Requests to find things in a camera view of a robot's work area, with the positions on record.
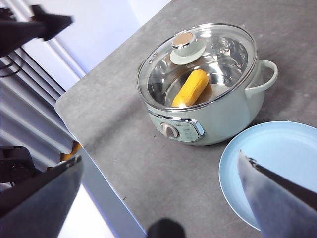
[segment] chrome trim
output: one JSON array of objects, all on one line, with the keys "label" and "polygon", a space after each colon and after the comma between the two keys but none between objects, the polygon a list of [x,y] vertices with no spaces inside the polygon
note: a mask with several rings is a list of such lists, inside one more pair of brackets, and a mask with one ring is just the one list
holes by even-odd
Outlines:
[{"label": "chrome trim", "polygon": [[[253,46],[254,46],[254,57],[253,57],[253,62],[252,62],[252,65],[250,66],[249,70],[245,72],[245,74],[243,75],[243,77],[240,78],[239,82],[235,85],[233,85],[232,87],[230,87],[226,92],[224,92],[223,94],[219,95],[218,97],[214,98],[212,101],[207,101],[207,102],[204,102],[202,104],[197,104],[197,105],[193,105],[193,106],[190,106],[190,107],[186,107],[186,108],[173,108],[173,107],[166,107],[166,108],[161,108],[161,107],[157,107],[156,105],[154,104],[151,104],[149,103],[146,98],[143,96],[143,94],[141,93],[140,91],[140,87],[139,87],[139,76],[140,76],[140,71],[138,73],[138,78],[137,78],[137,88],[138,88],[138,92],[139,94],[141,95],[143,101],[147,104],[147,105],[150,105],[151,107],[155,108],[155,109],[158,109],[160,111],[164,111],[164,112],[188,112],[188,111],[192,111],[192,110],[196,110],[196,109],[200,109],[200,108],[203,108],[203,107],[206,107],[214,102],[216,102],[217,100],[223,98],[224,96],[226,96],[227,94],[229,94],[230,92],[234,91],[236,88],[238,88],[241,84],[243,84],[247,78],[250,76],[251,72],[253,71],[253,69],[255,68],[255,65],[256,63],[259,61],[258,60],[258,49],[257,49],[257,45],[256,45],[256,42],[253,38],[253,36],[247,32],[246,30],[244,30],[243,28],[239,27],[239,26],[235,26],[235,25],[232,25],[232,24],[225,24],[225,23],[206,23],[206,24],[202,24],[202,25],[198,25],[198,26],[194,26],[190,29],[187,29],[187,30],[184,30],[184,31],[181,31],[179,33],[177,33],[176,35],[178,34],[181,34],[181,33],[184,33],[186,31],[190,31],[190,30],[194,30],[198,27],[201,27],[201,26],[213,26],[213,25],[224,25],[224,26],[232,26],[232,27],[235,27],[235,28],[238,28],[242,31],[244,31],[250,38],[251,38],[251,42],[253,43]],[[172,39],[173,37],[175,37],[176,35],[168,38],[166,41],[162,42],[158,47],[160,47],[161,45],[163,45],[165,42],[169,41],[170,39]],[[150,58],[150,56],[152,55],[152,53],[147,57],[147,59],[142,63],[142,65],[140,66],[140,69],[143,67],[143,65],[146,63],[146,61]]]},{"label": "chrome trim", "polygon": [[[177,36],[180,36],[180,35],[182,35],[182,34],[184,34],[184,33],[187,33],[187,31],[180,32],[180,33],[176,34],[174,37],[176,38]],[[193,35],[193,37],[192,37],[192,39],[191,39],[189,42],[187,42],[187,43],[185,43],[185,44],[175,45],[175,44],[174,44],[174,40],[175,40],[175,39],[174,39],[174,40],[172,41],[172,48],[173,48],[173,49],[181,49],[181,48],[184,48],[184,47],[188,46],[189,44],[191,44],[191,43],[194,42],[195,40],[197,41],[196,35],[195,35],[194,33],[192,33],[192,32],[190,32],[190,33]]]},{"label": "chrome trim", "polygon": [[[198,141],[198,140],[200,140],[201,138],[203,138],[204,135],[205,135],[205,131],[204,131],[202,125],[201,125],[197,120],[195,120],[195,119],[164,116],[164,115],[160,115],[160,114],[154,113],[154,112],[152,112],[151,110],[148,110],[148,113],[152,114],[153,116],[155,116],[155,117],[157,117],[157,118],[162,118],[162,119],[172,120],[172,121],[178,121],[178,122],[186,122],[186,123],[191,124],[191,125],[194,127],[194,129],[195,129],[195,131],[197,132],[197,134],[198,134],[197,140],[187,141],[187,142],[186,142],[186,141],[178,140],[178,141],[180,141],[180,142],[184,142],[184,143],[195,142],[195,141]],[[199,132],[197,126],[196,126],[197,123],[199,123],[200,127],[202,128],[203,134],[200,134],[200,132]]]}]

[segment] black cable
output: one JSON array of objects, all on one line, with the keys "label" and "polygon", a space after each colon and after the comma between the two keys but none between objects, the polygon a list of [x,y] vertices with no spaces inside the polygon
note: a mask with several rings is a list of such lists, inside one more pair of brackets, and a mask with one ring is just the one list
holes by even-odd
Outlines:
[{"label": "black cable", "polygon": [[18,65],[18,64],[17,64],[13,59],[11,59],[11,58],[9,57],[9,55],[8,55],[9,59],[11,60],[11,63],[9,63],[9,64],[7,64],[6,66],[4,66],[4,67],[1,68],[1,69],[9,68],[9,67],[11,67],[13,64],[16,64],[16,65],[18,66],[18,70],[15,71],[15,72],[13,72],[13,73],[7,74],[7,75],[3,75],[3,76],[0,75],[0,78],[12,77],[12,76],[16,75],[18,72],[20,72],[20,71],[22,70],[22,67],[24,66],[24,63],[25,63],[25,61],[24,61],[24,59],[25,59],[25,51],[23,50],[22,47],[20,47],[19,49],[21,50],[21,64]]}]

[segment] pot handle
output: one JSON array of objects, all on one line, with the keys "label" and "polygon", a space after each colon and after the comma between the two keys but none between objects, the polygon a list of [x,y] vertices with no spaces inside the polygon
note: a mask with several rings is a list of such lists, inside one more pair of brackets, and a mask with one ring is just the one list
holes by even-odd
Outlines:
[{"label": "pot handle", "polygon": [[266,82],[266,83],[264,83],[264,84],[262,84],[260,86],[256,86],[256,87],[252,87],[252,88],[246,88],[244,90],[244,92],[245,92],[247,98],[251,98],[252,95],[260,93],[260,92],[263,92],[266,89],[269,89],[275,83],[275,81],[277,79],[277,66],[276,66],[276,64],[274,64],[273,62],[268,61],[268,60],[260,60],[260,63],[264,67],[272,69],[273,70],[273,76],[268,82]]}]

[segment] white wall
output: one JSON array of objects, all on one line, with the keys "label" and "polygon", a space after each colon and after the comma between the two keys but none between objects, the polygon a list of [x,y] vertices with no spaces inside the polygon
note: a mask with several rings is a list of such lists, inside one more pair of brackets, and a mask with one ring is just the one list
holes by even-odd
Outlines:
[{"label": "white wall", "polygon": [[87,73],[140,25],[127,0],[26,0],[49,13],[73,16],[56,38]]},{"label": "white wall", "polygon": [[147,23],[171,0],[128,0],[140,26]]}]

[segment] glass lid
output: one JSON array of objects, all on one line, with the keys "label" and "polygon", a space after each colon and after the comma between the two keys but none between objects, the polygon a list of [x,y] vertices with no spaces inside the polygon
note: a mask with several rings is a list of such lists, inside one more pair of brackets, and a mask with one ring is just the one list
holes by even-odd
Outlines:
[{"label": "glass lid", "polygon": [[245,30],[204,24],[162,43],[140,66],[138,89],[152,107],[191,110],[225,96],[253,69],[257,49]]}]

